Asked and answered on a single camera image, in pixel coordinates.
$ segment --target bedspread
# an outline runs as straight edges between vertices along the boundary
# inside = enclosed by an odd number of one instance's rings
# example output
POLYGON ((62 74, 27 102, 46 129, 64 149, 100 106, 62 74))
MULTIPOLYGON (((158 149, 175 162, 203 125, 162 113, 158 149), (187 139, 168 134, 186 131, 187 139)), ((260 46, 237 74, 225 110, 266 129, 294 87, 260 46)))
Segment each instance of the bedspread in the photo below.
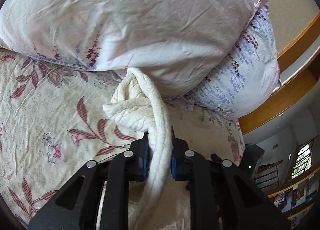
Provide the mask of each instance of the bedspread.
MULTIPOLYGON (((0 193, 25 227, 86 161, 106 161, 141 135, 103 113, 119 83, 114 77, 112 71, 84 72, 0 49, 0 193)), ((237 121, 200 107, 168 109, 176 137, 191 149, 239 164, 244 144, 237 121)), ((167 181, 147 229, 189 229, 185 184, 167 181)))

